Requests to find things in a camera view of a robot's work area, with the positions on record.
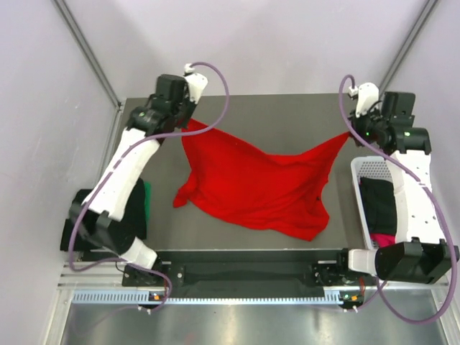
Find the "red t shirt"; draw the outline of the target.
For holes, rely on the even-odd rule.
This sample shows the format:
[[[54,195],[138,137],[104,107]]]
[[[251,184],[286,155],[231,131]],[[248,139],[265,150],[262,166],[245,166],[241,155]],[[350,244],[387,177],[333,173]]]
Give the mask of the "red t shirt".
[[[330,216],[322,193],[348,133],[297,155],[275,155],[205,128],[192,120],[183,130],[190,175],[178,189],[174,207],[192,203],[230,224],[308,242],[326,229]]]

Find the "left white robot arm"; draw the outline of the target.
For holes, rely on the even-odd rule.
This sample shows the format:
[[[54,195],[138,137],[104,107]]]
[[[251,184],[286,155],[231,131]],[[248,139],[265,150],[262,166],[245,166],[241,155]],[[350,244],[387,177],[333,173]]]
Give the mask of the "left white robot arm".
[[[83,239],[139,267],[138,276],[148,285],[162,279],[157,253],[122,224],[125,208],[137,181],[158,151],[165,135],[184,127],[198,104],[208,79],[192,70],[182,76],[162,74],[143,106],[129,115],[119,146],[96,187],[69,216]]]

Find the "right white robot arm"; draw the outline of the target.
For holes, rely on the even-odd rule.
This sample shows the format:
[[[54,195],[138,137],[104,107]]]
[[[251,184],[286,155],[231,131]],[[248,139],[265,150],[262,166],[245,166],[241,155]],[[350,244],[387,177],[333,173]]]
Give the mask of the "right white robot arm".
[[[415,94],[386,92],[372,83],[352,86],[356,100],[352,128],[385,153],[396,210],[395,243],[380,247],[367,266],[381,280],[434,284],[450,269],[459,251],[449,250],[440,216],[428,197],[431,191],[431,141],[427,129],[415,127]]]

